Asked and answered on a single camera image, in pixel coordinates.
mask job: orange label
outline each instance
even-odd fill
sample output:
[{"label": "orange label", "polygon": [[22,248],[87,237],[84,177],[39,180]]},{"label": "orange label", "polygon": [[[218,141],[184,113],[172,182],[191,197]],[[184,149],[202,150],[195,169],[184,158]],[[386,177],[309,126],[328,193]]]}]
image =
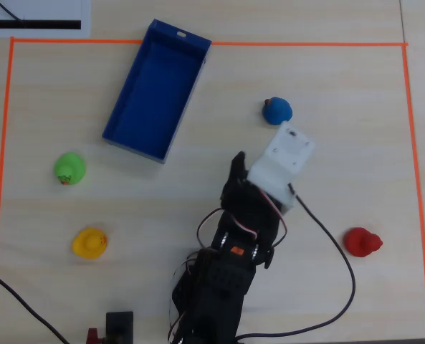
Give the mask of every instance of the orange label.
[{"label": "orange label", "polygon": [[241,247],[235,246],[231,249],[231,252],[242,256],[244,254],[244,250]]}]

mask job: blue plastic bin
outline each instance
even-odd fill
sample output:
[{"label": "blue plastic bin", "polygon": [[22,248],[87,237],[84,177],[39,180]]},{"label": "blue plastic bin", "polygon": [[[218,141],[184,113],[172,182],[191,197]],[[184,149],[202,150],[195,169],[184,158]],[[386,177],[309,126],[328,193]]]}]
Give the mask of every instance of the blue plastic bin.
[{"label": "blue plastic bin", "polygon": [[102,137],[164,163],[210,45],[153,20]]}]

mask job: white sensor module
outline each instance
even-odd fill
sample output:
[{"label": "white sensor module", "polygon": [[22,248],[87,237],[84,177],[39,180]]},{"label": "white sensor module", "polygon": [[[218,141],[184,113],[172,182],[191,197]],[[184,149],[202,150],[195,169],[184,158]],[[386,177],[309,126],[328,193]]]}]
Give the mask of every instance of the white sensor module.
[{"label": "white sensor module", "polygon": [[263,155],[249,169],[247,180],[277,199],[288,210],[294,196],[289,183],[311,156],[315,144],[305,134],[283,122]]}]

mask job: yellow rubber duck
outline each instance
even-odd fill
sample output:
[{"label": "yellow rubber duck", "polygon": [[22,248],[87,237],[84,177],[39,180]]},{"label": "yellow rubber duck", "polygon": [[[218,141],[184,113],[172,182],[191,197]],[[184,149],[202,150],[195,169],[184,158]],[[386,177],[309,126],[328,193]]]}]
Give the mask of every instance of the yellow rubber duck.
[{"label": "yellow rubber duck", "polygon": [[97,259],[107,248],[107,237],[100,229],[83,229],[72,242],[72,251],[85,259]]}]

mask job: black cable on table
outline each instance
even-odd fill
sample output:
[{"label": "black cable on table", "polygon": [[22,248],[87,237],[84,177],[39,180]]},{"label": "black cable on table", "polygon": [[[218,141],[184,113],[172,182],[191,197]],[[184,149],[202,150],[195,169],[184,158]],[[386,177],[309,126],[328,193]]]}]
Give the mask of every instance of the black cable on table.
[{"label": "black cable on table", "polygon": [[18,295],[17,292],[15,292],[7,283],[2,281],[1,279],[0,279],[0,285],[4,287],[5,289],[7,289],[9,293],[12,294],[15,297],[15,299],[17,299],[19,303],[21,303],[24,306],[24,308],[27,309],[29,313],[31,313],[38,321],[40,321],[43,325],[45,325],[48,328],[48,330],[52,331],[53,334],[56,337],[58,337],[59,340],[61,340],[61,342],[63,342],[64,344],[70,344],[64,337],[62,337],[61,333],[57,332],[57,330],[53,326],[51,326],[49,322],[47,322],[43,317],[38,315],[37,312],[35,312],[35,310],[33,310],[31,306],[29,306],[26,303],[26,301],[24,301],[23,298]]},{"label": "black cable on table", "polygon": [[23,21],[18,18],[17,16],[15,16],[13,13],[10,12],[10,10],[8,8],[6,8],[1,2],[0,2],[0,7],[14,20],[17,20],[18,22],[22,23]]},{"label": "black cable on table", "polygon": [[327,325],[335,322],[336,320],[338,320],[346,312],[346,310],[348,310],[350,304],[352,303],[352,301],[354,299],[354,295],[355,295],[354,271],[353,271],[353,268],[350,266],[348,258],[344,254],[344,251],[341,249],[341,246],[336,242],[333,235],[325,228],[325,226],[322,224],[322,222],[320,222],[319,219],[317,217],[315,217],[315,215],[311,212],[311,210],[309,210],[309,208],[307,207],[305,202],[303,202],[303,200],[296,194],[295,190],[293,189],[292,184],[289,184],[289,188],[290,188],[290,191],[295,195],[295,197],[297,198],[298,202],[303,207],[303,209],[306,210],[307,214],[311,217],[311,219],[313,219],[314,222],[316,224],[318,224],[319,227],[328,235],[328,237],[330,238],[332,243],[334,243],[334,245],[336,246],[338,251],[341,253],[341,256],[343,257],[343,259],[346,263],[346,266],[348,267],[348,270],[349,270],[349,273],[350,273],[350,279],[351,279],[351,282],[352,282],[352,285],[353,285],[352,291],[350,293],[349,300],[346,303],[346,305],[344,306],[344,308],[335,317],[332,317],[330,320],[327,320],[325,322],[321,322],[320,324],[313,325],[313,326],[310,326],[308,328],[302,328],[301,330],[283,332],[283,333],[247,333],[245,335],[238,335],[235,338],[236,341],[239,341],[239,340],[245,339],[245,338],[255,338],[255,337],[260,337],[260,338],[288,337],[290,335],[299,335],[300,333],[305,333],[305,332],[309,332],[309,331],[312,331],[312,330],[317,330],[318,328],[323,328],[324,326],[327,326]]}]

